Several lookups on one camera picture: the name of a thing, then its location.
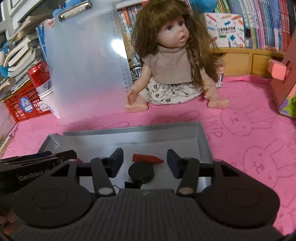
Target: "doll's head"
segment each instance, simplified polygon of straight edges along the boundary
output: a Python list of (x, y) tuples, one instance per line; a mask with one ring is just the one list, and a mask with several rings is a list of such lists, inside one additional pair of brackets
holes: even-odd
[(149, 0), (137, 15), (133, 43), (142, 59), (156, 54), (157, 45), (167, 48), (185, 47), (191, 65), (191, 76), (202, 84), (199, 69), (218, 81), (216, 58), (209, 52), (210, 36), (205, 26), (181, 0)]

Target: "blue stuffed toy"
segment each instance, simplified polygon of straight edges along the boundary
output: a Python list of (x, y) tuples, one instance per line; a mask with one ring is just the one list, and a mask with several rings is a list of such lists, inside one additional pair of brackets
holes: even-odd
[(56, 9), (55, 11), (53, 11), (52, 16), (57, 18), (62, 11), (68, 8), (71, 8), (81, 2), (82, 2), (81, 0), (66, 0), (65, 4), (63, 5), (63, 9), (60, 9), (60, 8)]
[(0, 51), (0, 72), (4, 78), (8, 77), (8, 66), (5, 68), (3, 67), (4, 61), (7, 55), (7, 51), (8, 51), (7, 47), (8, 47), (8, 42), (6, 42), (3, 45), (3, 50)]
[(194, 11), (198, 13), (213, 12), (218, 4), (218, 0), (190, 0)]

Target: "doll's foot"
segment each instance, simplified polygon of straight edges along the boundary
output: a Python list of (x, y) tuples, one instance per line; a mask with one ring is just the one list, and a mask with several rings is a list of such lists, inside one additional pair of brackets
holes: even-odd
[(214, 100), (209, 100), (209, 102), (207, 103), (207, 106), (209, 108), (226, 109), (228, 106), (228, 100), (218, 97), (218, 98), (215, 98)]
[(147, 104), (128, 104), (124, 106), (124, 108), (127, 110), (127, 112), (136, 113), (136, 112), (148, 110), (148, 105)]

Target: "doll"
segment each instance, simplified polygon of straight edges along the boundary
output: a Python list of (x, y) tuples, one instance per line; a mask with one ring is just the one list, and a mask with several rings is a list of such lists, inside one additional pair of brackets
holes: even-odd
[(148, 102), (177, 104), (203, 92), (209, 108), (224, 109), (218, 95), (217, 62), (210, 36), (181, 0), (149, 0), (137, 15), (133, 44), (143, 66), (128, 92), (128, 112), (148, 109)]

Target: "doll's hair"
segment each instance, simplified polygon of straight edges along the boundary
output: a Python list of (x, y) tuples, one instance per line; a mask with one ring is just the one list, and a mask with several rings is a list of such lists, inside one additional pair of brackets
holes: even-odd
[(186, 50), (191, 66), (191, 78), (202, 83), (200, 69), (215, 81), (218, 81), (215, 62), (217, 58), (209, 51), (210, 36), (202, 22), (192, 14), (188, 5), (181, 0), (149, 0), (137, 14), (133, 30), (133, 45), (140, 59), (148, 54), (156, 54), (156, 35), (162, 26), (179, 16), (185, 20), (189, 30)]

